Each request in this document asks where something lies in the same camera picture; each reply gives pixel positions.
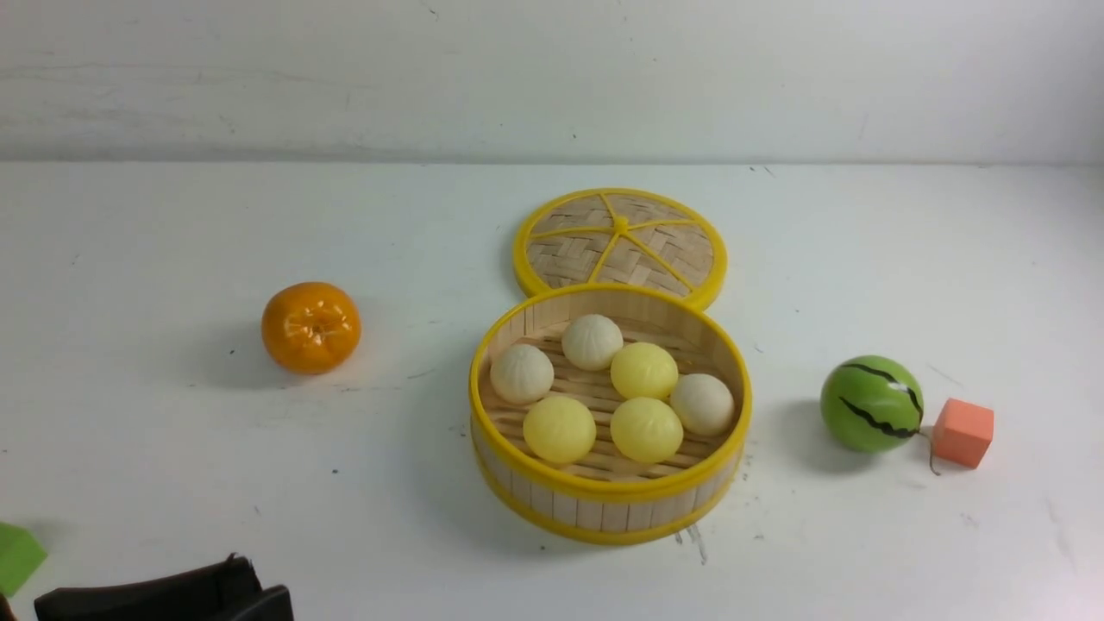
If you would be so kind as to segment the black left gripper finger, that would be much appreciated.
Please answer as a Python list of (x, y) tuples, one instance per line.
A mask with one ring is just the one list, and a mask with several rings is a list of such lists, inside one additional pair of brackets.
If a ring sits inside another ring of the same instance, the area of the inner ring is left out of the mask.
[(204, 620), (261, 594), (248, 558), (225, 561), (135, 583), (59, 588), (40, 596), (40, 620)]

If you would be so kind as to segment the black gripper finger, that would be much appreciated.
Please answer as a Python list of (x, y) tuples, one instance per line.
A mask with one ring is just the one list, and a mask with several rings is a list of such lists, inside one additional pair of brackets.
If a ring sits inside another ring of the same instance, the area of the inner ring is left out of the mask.
[(221, 610), (220, 619), (226, 621), (291, 621), (291, 591), (278, 585), (259, 593), (246, 596)]

